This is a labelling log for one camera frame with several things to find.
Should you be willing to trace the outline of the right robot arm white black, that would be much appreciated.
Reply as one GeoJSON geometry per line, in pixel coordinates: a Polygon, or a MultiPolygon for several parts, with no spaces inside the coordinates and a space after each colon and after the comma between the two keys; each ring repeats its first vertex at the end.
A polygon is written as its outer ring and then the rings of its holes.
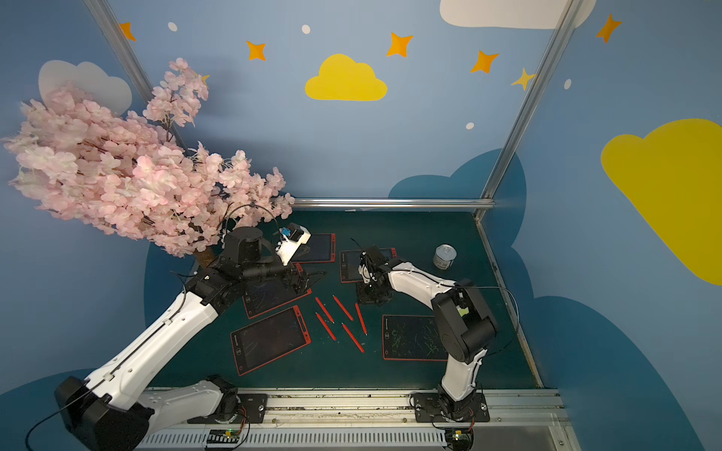
{"type": "Polygon", "coordinates": [[[399,292],[434,312],[437,332],[449,355],[438,386],[441,415],[450,421],[467,422],[485,410],[477,378],[499,328],[481,290],[468,279],[445,280],[408,261],[387,259],[376,246],[360,253],[358,273],[362,283],[356,287],[356,294],[361,303],[381,306],[399,292]]]}

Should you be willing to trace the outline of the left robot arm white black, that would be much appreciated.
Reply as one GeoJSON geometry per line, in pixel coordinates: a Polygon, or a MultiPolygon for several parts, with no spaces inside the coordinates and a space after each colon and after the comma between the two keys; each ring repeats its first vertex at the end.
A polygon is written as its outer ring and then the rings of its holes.
{"type": "Polygon", "coordinates": [[[276,279],[297,293],[306,280],[291,264],[311,234],[289,224],[270,244],[260,229],[227,234],[222,253],[184,285],[152,325],[85,379],[69,377],[56,387],[64,426],[89,450],[133,450],[158,430],[189,419],[231,419],[241,411],[237,390],[219,376],[148,395],[161,369],[202,329],[246,293],[249,283],[276,279]]]}

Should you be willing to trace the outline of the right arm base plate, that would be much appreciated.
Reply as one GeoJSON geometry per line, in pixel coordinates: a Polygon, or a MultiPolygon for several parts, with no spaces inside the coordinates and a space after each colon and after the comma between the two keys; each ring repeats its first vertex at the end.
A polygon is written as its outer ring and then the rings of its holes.
{"type": "Polygon", "coordinates": [[[474,392],[463,400],[455,401],[446,394],[436,392],[411,394],[411,406],[417,423],[488,423],[489,407],[483,392],[474,392]]]}

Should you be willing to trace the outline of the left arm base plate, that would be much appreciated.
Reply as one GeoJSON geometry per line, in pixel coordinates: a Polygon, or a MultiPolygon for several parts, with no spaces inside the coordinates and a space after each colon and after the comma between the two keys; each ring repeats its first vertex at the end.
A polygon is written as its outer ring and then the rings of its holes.
{"type": "Polygon", "coordinates": [[[188,424],[240,425],[261,424],[265,417],[268,396],[259,393],[225,395],[216,410],[207,416],[187,420],[188,424]]]}

